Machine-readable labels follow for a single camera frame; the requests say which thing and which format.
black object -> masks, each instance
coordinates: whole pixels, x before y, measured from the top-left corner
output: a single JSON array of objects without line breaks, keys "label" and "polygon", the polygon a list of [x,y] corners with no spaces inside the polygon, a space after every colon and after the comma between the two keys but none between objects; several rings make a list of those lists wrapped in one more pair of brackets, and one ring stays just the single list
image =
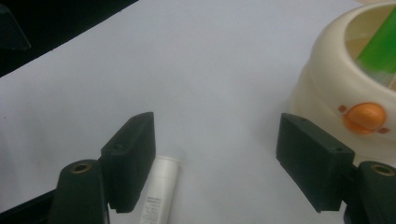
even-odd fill
[{"label": "black object", "polygon": [[0,4],[0,49],[27,50],[30,47],[11,11]]},{"label": "black object", "polygon": [[282,114],[276,157],[317,212],[347,204],[346,224],[396,223],[396,169],[352,162],[354,151],[311,121]]},{"label": "black object", "polygon": [[0,223],[109,223],[107,203],[118,213],[131,212],[154,159],[154,115],[148,112],[129,119],[98,161],[64,167],[56,190],[4,212]]},{"label": "black object", "polygon": [[77,161],[62,169],[49,223],[109,223],[104,180],[98,161]]},{"label": "black object", "polygon": [[46,224],[55,190],[40,195],[0,214],[2,224]]},{"label": "black object", "polygon": [[[0,49],[0,77],[56,49],[136,1],[2,0],[1,4],[12,12],[32,47],[26,51]],[[0,21],[0,30],[5,21]]]}]

green object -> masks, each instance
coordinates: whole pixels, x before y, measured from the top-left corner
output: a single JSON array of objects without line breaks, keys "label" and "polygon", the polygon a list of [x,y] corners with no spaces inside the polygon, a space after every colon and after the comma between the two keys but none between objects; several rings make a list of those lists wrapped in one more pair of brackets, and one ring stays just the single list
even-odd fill
[{"label": "green object", "polygon": [[396,8],[379,27],[358,63],[374,80],[388,85],[396,73]]}]

white cylindrical object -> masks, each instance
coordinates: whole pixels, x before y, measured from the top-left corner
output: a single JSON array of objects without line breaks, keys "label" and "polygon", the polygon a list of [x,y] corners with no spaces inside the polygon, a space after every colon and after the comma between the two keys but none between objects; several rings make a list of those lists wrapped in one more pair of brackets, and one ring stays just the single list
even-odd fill
[{"label": "white cylindrical object", "polygon": [[140,224],[166,224],[177,182],[179,161],[157,157],[149,174],[148,193]]}]

screw hole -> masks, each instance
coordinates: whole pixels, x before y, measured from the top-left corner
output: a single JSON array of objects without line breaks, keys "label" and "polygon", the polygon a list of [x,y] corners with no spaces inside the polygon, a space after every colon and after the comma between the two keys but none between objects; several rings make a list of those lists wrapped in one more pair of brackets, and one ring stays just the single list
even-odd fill
[{"label": "screw hole", "polygon": [[372,169],[381,175],[394,176],[395,172],[384,165],[374,164]]},{"label": "screw hole", "polygon": [[79,163],[79,164],[73,166],[71,172],[73,174],[82,174],[82,173],[90,170],[91,167],[92,166],[89,163]]}]

orange knob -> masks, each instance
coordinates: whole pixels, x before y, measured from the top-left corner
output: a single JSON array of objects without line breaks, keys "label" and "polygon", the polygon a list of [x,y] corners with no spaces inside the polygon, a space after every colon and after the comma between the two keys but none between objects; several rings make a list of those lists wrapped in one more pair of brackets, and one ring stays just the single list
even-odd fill
[{"label": "orange knob", "polygon": [[372,133],[380,128],[387,119],[387,113],[381,105],[364,103],[353,106],[344,115],[344,125],[355,133]]}]

